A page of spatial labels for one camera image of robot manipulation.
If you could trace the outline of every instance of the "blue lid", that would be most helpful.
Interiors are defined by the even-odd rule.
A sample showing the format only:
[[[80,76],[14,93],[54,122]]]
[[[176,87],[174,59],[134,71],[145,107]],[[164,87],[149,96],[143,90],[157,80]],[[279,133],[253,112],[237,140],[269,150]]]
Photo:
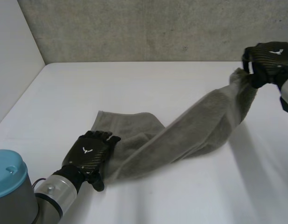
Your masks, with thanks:
[[[26,176],[27,166],[22,157],[14,151],[0,149],[0,197],[21,186]]]

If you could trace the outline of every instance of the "carbon fiber glove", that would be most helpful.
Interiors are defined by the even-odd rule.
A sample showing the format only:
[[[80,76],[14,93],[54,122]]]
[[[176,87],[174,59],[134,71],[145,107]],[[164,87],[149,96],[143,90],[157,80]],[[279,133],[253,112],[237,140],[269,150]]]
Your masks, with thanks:
[[[254,88],[273,83],[281,89],[288,79],[288,43],[258,43],[245,49],[242,62],[247,73],[250,73],[248,63],[252,62],[254,75],[250,83]]]
[[[83,181],[88,181],[95,190],[104,190],[101,166],[110,159],[116,143],[121,140],[117,136],[108,140],[111,135],[111,132],[88,131],[80,136],[65,156],[62,169],[72,169],[70,172],[78,172],[73,176],[78,177],[82,174]]]

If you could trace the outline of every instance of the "gray towel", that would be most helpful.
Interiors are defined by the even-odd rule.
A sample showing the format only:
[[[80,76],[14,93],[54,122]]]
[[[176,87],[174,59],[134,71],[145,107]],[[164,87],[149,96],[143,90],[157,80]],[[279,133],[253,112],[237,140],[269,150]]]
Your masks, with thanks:
[[[105,167],[106,183],[138,178],[166,164],[212,152],[245,118],[257,90],[237,69],[229,85],[206,94],[165,128],[150,113],[100,111],[91,130],[111,131],[122,140]]]

